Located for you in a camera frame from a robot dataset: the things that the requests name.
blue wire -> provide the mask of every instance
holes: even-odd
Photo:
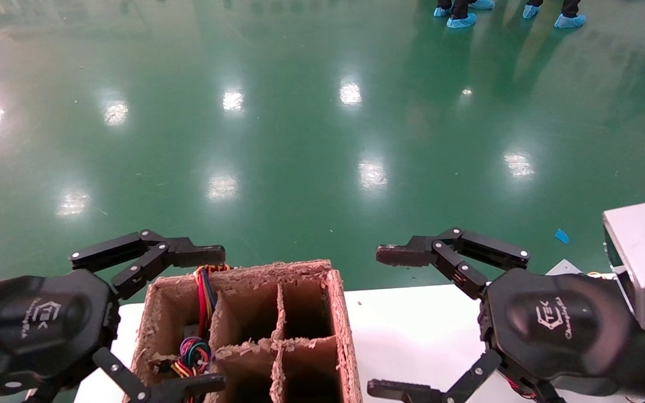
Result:
[[[211,281],[208,280],[208,271],[207,270],[201,270],[203,272],[203,280],[205,283],[205,288],[208,290],[208,295],[211,297],[211,305],[212,308],[216,308],[216,303],[218,303],[218,299],[216,298],[216,294],[213,293],[213,288],[211,287]]]

white table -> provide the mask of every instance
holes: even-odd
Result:
[[[372,378],[422,383],[446,391],[484,352],[479,341],[479,301],[454,285],[348,291],[345,293],[353,330],[365,403],[389,400],[367,395]],[[118,340],[112,351],[130,365],[143,304],[120,310]],[[560,391],[568,403],[628,403],[624,396],[604,398]],[[79,387],[74,403],[120,403],[123,392],[100,369]],[[499,373],[468,400],[470,403],[529,403],[512,392]]]

blue shoe cover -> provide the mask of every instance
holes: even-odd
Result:
[[[437,8],[434,9],[434,14],[433,15],[437,16],[437,17],[445,16],[445,15],[448,15],[448,13],[450,13],[450,11],[451,11],[451,8],[448,8],[447,10],[445,10],[444,8],[437,7]]]
[[[476,0],[474,3],[469,3],[469,7],[478,8],[479,10],[491,10],[495,5],[492,0]]]
[[[554,28],[577,28],[578,26],[584,25],[585,22],[586,16],[584,15],[578,15],[574,18],[559,15],[559,18],[556,18],[556,22],[554,23]]]
[[[539,10],[541,10],[541,7],[530,6],[529,4],[527,4],[526,6],[524,6],[524,12],[522,13],[522,16],[524,18],[534,18],[539,13]]]
[[[466,18],[460,18],[459,20],[453,20],[450,18],[447,20],[447,26],[450,28],[467,28],[476,23],[476,15],[473,13],[468,13]]]

blue scrap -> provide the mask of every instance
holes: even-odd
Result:
[[[564,242],[565,244],[569,243],[569,236],[566,235],[566,232],[563,232],[561,228],[556,230],[556,239],[560,240],[561,242]]]

red wire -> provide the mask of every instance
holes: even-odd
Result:
[[[199,302],[199,312],[200,318],[198,323],[198,336],[203,337],[205,332],[205,318],[208,317],[207,309],[205,309],[205,294],[203,288],[205,287],[203,283],[203,275],[200,273],[200,270],[197,272],[197,281],[198,284],[198,302]]]

